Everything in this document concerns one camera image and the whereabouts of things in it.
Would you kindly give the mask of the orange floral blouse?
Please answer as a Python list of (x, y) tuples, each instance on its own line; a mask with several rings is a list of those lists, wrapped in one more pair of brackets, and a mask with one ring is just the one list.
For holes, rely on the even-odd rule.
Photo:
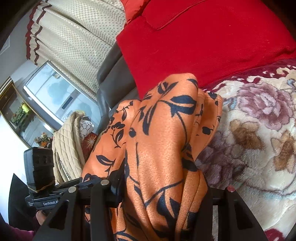
[(203, 92), (190, 73), (119, 104), (82, 171), (88, 181), (125, 168), (124, 199), (110, 211), (115, 240), (192, 238), (208, 190), (195, 160), (221, 114), (221, 96)]

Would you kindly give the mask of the beige quilted jacket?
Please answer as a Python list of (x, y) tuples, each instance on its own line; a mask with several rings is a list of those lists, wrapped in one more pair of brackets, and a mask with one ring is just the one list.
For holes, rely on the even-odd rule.
[(81, 148), (79, 125), (83, 116), (83, 112), (73, 112), (54, 133), (53, 170), (56, 182), (59, 184), (81, 177), (85, 158)]

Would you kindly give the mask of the glass display cabinet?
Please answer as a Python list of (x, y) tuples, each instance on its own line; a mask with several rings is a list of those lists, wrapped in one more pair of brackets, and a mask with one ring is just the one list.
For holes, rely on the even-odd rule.
[(1, 115), (28, 148), (52, 148), (55, 131), (23, 99), (10, 77), (1, 85)]

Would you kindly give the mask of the floral plush sofa blanket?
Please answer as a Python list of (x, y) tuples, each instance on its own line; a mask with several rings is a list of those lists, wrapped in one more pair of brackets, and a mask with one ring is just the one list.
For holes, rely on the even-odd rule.
[(234, 186), (269, 240), (295, 225), (295, 60), (246, 70), (207, 87), (222, 117), (196, 165), (212, 188)]

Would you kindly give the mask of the white patterned cushion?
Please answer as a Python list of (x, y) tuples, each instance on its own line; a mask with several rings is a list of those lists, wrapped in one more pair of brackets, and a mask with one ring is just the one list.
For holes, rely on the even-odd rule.
[(90, 117), (83, 116), (79, 121), (79, 137), (81, 142), (94, 130)]

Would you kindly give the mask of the white floral refrigerator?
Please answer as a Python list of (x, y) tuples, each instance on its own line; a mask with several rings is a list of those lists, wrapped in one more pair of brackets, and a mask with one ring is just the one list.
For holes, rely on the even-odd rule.
[(74, 111), (82, 111), (98, 132), (101, 114), (94, 99), (79, 88), (50, 61), (43, 64), (23, 86), (24, 91), (60, 125)]

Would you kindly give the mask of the dark brown leather sofa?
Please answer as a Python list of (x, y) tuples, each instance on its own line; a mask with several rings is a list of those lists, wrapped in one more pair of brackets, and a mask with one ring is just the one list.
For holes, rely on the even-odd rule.
[(136, 83), (117, 43), (103, 61), (97, 73), (97, 82), (96, 99), (101, 114), (98, 132), (101, 133), (107, 128), (119, 103), (139, 99)]

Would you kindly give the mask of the beige dotted curtain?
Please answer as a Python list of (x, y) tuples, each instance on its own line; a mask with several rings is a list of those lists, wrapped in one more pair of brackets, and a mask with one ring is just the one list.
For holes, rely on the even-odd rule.
[(97, 72), (126, 23), (121, 1), (38, 1), (29, 15), (26, 58), (53, 63), (92, 99)]

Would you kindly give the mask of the large red cushion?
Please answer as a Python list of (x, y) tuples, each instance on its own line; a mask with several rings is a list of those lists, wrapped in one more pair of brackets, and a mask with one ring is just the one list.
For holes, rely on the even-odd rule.
[(143, 97), (171, 74), (200, 87), (295, 57), (295, 40), (262, 1), (149, 1), (116, 38)]

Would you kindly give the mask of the small red pillow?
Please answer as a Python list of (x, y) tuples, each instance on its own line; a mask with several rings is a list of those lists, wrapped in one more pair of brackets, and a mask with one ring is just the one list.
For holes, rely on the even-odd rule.
[(149, 0), (121, 0), (121, 3), (125, 10), (126, 23), (129, 24), (142, 13)]

